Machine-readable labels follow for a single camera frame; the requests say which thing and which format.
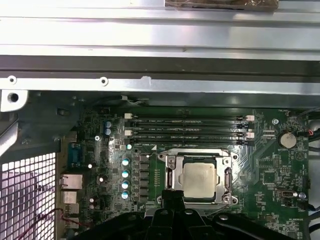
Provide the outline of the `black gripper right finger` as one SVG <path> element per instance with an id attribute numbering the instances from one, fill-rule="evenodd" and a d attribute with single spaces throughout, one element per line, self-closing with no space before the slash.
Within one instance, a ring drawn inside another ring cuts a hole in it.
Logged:
<path id="1" fill-rule="evenodd" d="M 186 208 L 184 192 L 174 192 L 177 240 L 290 240 L 291 237 L 261 226 L 236 214 L 221 212 L 212 219 Z"/>

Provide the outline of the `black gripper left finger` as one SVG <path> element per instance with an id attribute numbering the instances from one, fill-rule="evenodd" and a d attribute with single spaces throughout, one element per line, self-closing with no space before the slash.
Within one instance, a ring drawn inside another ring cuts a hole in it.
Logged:
<path id="1" fill-rule="evenodd" d="M 141 217 L 128 212 L 101 223 L 86 231 L 87 240 L 173 240 L 175 238 L 176 192 L 162 192 L 161 208 Z"/>

